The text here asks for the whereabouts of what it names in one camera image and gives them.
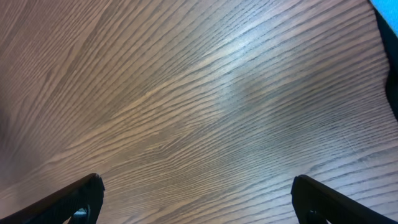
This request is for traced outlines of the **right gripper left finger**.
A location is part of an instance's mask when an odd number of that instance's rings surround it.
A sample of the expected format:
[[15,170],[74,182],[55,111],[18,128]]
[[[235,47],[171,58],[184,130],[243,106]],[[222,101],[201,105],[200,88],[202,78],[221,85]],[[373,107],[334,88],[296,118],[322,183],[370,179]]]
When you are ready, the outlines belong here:
[[95,173],[1,219],[1,223],[96,224],[104,199],[102,178]]

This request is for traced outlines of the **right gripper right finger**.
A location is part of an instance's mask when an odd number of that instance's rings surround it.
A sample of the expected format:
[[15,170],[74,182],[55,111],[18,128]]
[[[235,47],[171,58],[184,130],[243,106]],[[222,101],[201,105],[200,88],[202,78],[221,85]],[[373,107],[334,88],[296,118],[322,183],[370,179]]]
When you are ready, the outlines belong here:
[[292,205],[300,224],[304,223],[387,223],[385,217],[307,175],[294,178]]

